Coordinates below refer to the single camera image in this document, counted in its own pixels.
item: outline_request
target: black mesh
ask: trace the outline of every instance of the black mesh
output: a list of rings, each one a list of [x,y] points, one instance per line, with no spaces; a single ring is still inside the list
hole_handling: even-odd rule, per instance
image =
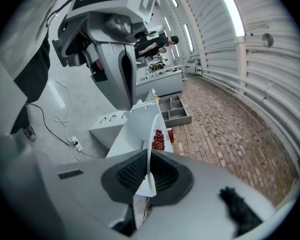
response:
[[[77,169],[77,170],[72,170],[72,171],[67,171],[67,172],[60,172],[60,173],[58,173],[58,176],[61,180],[64,180],[67,178],[78,176],[80,174],[83,174],[83,172],[81,170]]]
[[[150,164],[157,193],[170,188],[177,181],[178,170],[159,156],[152,155]]]
[[[192,188],[194,177],[183,164],[152,150],[150,161],[156,196],[150,199],[152,206],[178,203]],[[106,170],[101,184],[115,202],[133,205],[133,197],[147,174],[147,151],[118,163]]]
[[[143,155],[126,167],[119,170],[116,178],[119,183],[135,194],[147,173],[147,156]]]

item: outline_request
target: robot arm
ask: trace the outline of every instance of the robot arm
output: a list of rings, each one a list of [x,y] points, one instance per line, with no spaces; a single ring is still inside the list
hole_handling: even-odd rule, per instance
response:
[[[133,44],[149,34],[146,23],[154,4],[155,0],[73,0],[58,40],[52,41],[62,66],[86,64],[96,86],[118,110],[130,110],[135,103]]]

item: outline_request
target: cable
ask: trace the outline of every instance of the cable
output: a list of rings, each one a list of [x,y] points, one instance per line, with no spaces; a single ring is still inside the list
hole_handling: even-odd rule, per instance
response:
[[[101,157],[101,155],[103,155],[104,153],[106,153],[106,152],[103,152],[100,155],[95,156],[95,155],[87,154],[87,153],[83,152],[82,150],[80,152],[83,153],[83,154],[85,154],[86,156],[93,157],[93,158],[99,158],[99,157]]]
[[[75,155],[76,159],[78,159],[78,160],[79,160],[79,162],[81,162],[80,158],[79,158],[79,157],[77,157],[77,153],[76,153],[76,151],[77,151],[77,148],[75,148],[75,150],[74,150],[74,155]]]
[[[117,116],[115,114],[112,115],[109,121],[111,121],[112,118],[117,118]]]
[[[25,105],[26,105],[26,106],[27,106],[27,105],[33,105],[33,106],[35,106],[35,107],[37,107],[37,108],[39,108],[39,109],[41,110],[42,115],[43,115],[43,122],[44,122],[44,125],[45,125],[45,127],[47,128],[47,130],[52,134],[52,136],[54,136],[54,137],[57,138],[58,140],[62,141],[62,142],[63,142],[64,144],[66,144],[68,147],[75,146],[75,144],[68,144],[68,143],[64,142],[61,138],[59,138],[56,134],[54,134],[54,133],[48,128],[48,126],[47,126],[47,124],[46,124],[46,120],[45,120],[45,113],[44,113],[43,109],[42,109],[40,106],[38,106],[38,105],[36,105],[36,104],[33,104],[33,103],[26,103]]]
[[[107,118],[106,118],[106,117],[102,118],[102,120],[100,121],[100,124],[101,124],[101,122],[102,122],[103,120],[107,120]]]
[[[46,27],[49,27],[49,25],[51,24],[52,20],[49,22],[49,19],[52,15],[56,15],[58,12],[60,12],[63,8],[65,8],[72,0],[67,0],[59,9],[56,9],[55,11],[53,11],[49,17],[46,19]]]
[[[93,44],[96,44],[83,29],[81,29],[81,31],[86,35],[84,36],[86,39],[89,39]]]
[[[72,112],[72,109],[74,108],[74,102],[73,102],[73,100],[72,100],[72,98],[71,98],[71,92],[70,92],[70,89],[69,89],[68,87],[66,87],[65,85],[63,85],[62,83],[60,83],[60,82],[57,80],[57,65],[58,65],[58,64],[61,64],[61,63],[59,62],[59,63],[57,63],[57,64],[54,65],[54,80],[55,80],[59,85],[61,85],[62,87],[66,88],[66,89],[68,90],[68,92],[69,92],[69,97],[70,97],[72,106],[71,106],[71,109],[70,109],[70,112],[69,112],[69,117],[68,117],[67,120],[61,120],[60,117],[57,116],[57,115],[54,115],[54,116],[53,116],[53,120],[54,120],[55,122],[57,122],[57,123],[61,123],[61,124],[65,127],[65,129],[66,129],[65,135],[66,135],[66,138],[67,138],[68,142],[74,143],[71,139],[69,139],[69,137],[68,137],[68,127],[64,124],[64,123],[69,122],[69,120],[70,120],[71,112]]]
[[[146,217],[147,217],[147,205],[148,205],[149,200],[150,200],[150,197],[148,197],[146,202],[145,202],[145,208],[144,208],[144,214],[143,214],[142,222],[144,222]]]

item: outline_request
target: white pipe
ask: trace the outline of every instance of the white pipe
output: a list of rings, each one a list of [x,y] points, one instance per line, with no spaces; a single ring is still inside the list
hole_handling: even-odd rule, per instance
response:
[[[215,77],[214,75],[209,75],[210,78],[216,78],[216,79],[222,79],[220,77]],[[243,90],[245,93],[253,96],[255,99],[257,99],[259,102],[263,103],[266,107],[268,107],[274,114],[276,114],[285,124],[286,126],[291,130],[291,132],[294,134],[294,136],[297,137],[299,143],[300,143],[300,130],[296,127],[296,125],[277,107],[275,107],[273,104],[271,104],[266,97],[260,97],[258,96],[253,90],[248,89],[244,86],[241,86],[238,83],[232,82],[232,81],[225,81],[228,82],[229,85],[236,87],[238,89]]]
[[[227,89],[229,89],[229,86],[227,86],[226,84],[219,82],[218,80],[215,80],[209,76],[205,76],[205,75],[201,75],[198,74],[198,76],[202,76],[204,78],[208,78],[220,85],[226,86]],[[250,103],[252,103],[254,106],[256,106],[259,110],[262,111],[262,113],[264,113],[278,128],[279,130],[284,134],[284,136],[287,138],[287,140],[291,143],[293,149],[295,150],[296,154],[298,155],[298,157],[300,158],[300,148],[298,147],[298,145],[296,144],[296,142],[294,141],[294,139],[291,137],[291,135],[287,132],[287,130],[271,115],[269,114],[264,108],[262,108],[259,104],[257,104],[255,101],[253,101],[252,99],[250,99],[249,97],[245,96],[243,93],[237,91],[234,88],[230,88],[231,91],[235,92],[236,94],[242,96],[244,99],[248,100]]]
[[[291,92],[293,95],[297,96],[300,99],[300,93],[296,89],[294,89],[293,86],[289,86],[289,85],[287,85],[287,84],[285,84],[283,82],[280,82],[277,79],[271,77],[270,75],[259,71],[257,68],[253,68],[251,70],[249,68],[251,69],[251,67],[248,66],[247,70],[246,70],[248,73],[251,73],[251,74],[257,75],[259,77],[265,78],[267,80],[273,81],[277,85],[285,88],[286,90],[288,90],[289,92]]]
[[[249,62],[260,63],[260,59],[259,58],[253,58],[253,57],[248,56],[247,60]],[[278,64],[273,63],[271,61],[266,60],[266,64],[269,65],[269,66],[271,66],[271,67],[278,68]],[[296,70],[290,70],[288,67],[282,66],[282,65],[280,66],[280,70],[282,70],[284,72],[287,72],[288,74],[294,75],[297,78],[300,78],[300,73],[298,71],[296,71]]]
[[[275,91],[269,89],[269,87],[267,87],[263,84],[259,84],[259,83],[255,82],[253,80],[242,78],[242,77],[240,77],[238,75],[235,75],[235,74],[222,72],[222,71],[215,70],[215,69],[202,69],[202,70],[213,72],[213,73],[219,74],[219,75],[224,75],[224,76],[227,76],[229,78],[237,79],[237,80],[245,82],[246,84],[249,84],[249,85],[259,89],[260,91],[266,93],[271,98],[276,100],[280,105],[285,107],[295,118],[297,118],[300,121],[300,111],[293,104],[291,104],[289,101],[287,101],[282,96],[280,96],[278,93],[276,93]]]
[[[224,51],[236,51],[236,47],[235,46],[229,46],[229,47],[217,47],[217,48],[206,48],[205,52],[208,53],[215,53],[215,52],[224,52]]]
[[[283,57],[291,57],[295,60],[300,61],[300,52],[295,52],[293,50],[285,49],[282,46],[276,46],[276,47],[271,47],[271,49],[266,48],[264,46],[254,46],[254,45],[246,45],[246,49],[249,50],[250,52],[264,52],[268,54],[276,54],[280,55]]]

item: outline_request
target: red brick floor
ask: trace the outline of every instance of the red brick floor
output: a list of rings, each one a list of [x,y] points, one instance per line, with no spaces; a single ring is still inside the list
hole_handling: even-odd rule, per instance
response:
[[[173,150],[227,169],[275,206],[298,178],[283,144],[239,99],[190,76],[180,94],[192,123],[173,127]]]

